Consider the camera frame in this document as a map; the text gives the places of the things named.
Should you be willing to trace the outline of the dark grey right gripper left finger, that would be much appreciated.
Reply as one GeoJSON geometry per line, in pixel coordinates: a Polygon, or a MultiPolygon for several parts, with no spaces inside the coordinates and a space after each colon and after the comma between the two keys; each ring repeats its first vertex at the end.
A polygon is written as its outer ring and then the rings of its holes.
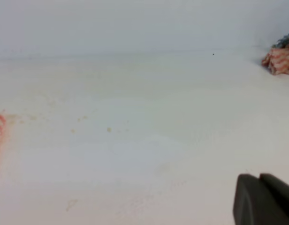
{"type": "Polygon", "coordinates": [[[259,177],[240,174],[233,216],[236,225],[289,225],[289,206],[280,205],[259,177]]]}

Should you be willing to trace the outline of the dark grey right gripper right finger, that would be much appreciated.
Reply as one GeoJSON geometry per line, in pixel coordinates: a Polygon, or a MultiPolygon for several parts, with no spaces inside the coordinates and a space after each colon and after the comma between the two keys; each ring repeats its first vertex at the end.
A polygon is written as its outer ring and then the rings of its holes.
{"type": "Polygon", "coordinates": [[[267,186],[274,199],[283,206],[289,206],[289,185],[269,173],[262,173],[259,179],[267,186]]]}

